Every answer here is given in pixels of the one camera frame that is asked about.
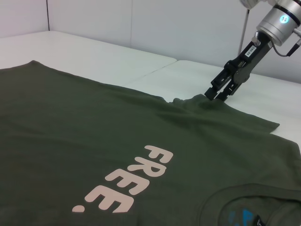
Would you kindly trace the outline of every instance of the blue indicator light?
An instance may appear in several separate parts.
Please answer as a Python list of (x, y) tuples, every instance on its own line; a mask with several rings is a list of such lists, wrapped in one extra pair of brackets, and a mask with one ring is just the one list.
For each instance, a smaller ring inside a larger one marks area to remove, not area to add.
[(283, 23), (283, 24), (286, 24), (289, 20), (290, 20), (290, 18), (288, 17), (288, 15), (283, 15), (280, 18), (280, 22)]

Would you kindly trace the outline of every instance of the white wall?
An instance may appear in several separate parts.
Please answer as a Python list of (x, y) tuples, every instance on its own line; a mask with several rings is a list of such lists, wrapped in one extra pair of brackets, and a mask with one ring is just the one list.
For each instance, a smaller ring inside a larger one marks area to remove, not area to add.
[(131, 46), (224, 66), (238, 54), (245, 14), (239, 0), (133, 0)]
[(130, 46), (132, 0), (48, 0), (50, 30)]
[[(266, 2), (260, 2), (251, 10), (243, 47), (251, 41), (257, 25), (271, 9), (272, 6)], [(276, 46), (278, 52), (286, 55), (298, 39), (296, 35), (292, 35), (283, 46)], [(301, 49), (298, 49), (291, 57), (280, 57), (274, 49), (271, 49), (254, 68), (253, 73), (301, 83)]]
[(0, 0), (0, 38), (47, 30), (46, 0)]

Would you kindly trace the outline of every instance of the t-shirt sleeve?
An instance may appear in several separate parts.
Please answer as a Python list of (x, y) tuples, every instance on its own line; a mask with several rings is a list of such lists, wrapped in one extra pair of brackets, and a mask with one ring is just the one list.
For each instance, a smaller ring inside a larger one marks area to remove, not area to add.
[(271, 133), (280, 125), (236, 110), (219, 99), (211, 101), (204, 95), (197, 95), (188, 100), (180, 100), (176, 98), (172, 104), (191, 111), (196, 115), (206, 115), (208, 120), (236, 124), (237, 126), (260, 132)]

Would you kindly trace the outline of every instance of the white table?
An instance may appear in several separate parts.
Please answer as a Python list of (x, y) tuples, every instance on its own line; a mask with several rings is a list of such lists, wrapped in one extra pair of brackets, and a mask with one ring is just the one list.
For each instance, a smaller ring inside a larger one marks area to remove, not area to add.
[[(189, 99), (204, 94), (221, 67), (178, 61), (126, 87), (163, 97)], [(280, 123), (273, 134), (301, 147), (301, 84), (251, 74), (226, 103), (240, 111)]]
[(176, 60), (65, 34), (40, 32), (0, 39), (0, 68), (36, 60), (84, 78), (123, 85)]

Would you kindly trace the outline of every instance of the olive green t-shirt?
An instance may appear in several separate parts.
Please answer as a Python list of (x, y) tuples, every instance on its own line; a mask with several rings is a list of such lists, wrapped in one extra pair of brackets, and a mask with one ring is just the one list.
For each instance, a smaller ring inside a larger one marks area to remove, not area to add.
[(203, 95), (2, 69), (0, 226), (300, 226), (300, 151), (277, 126)]

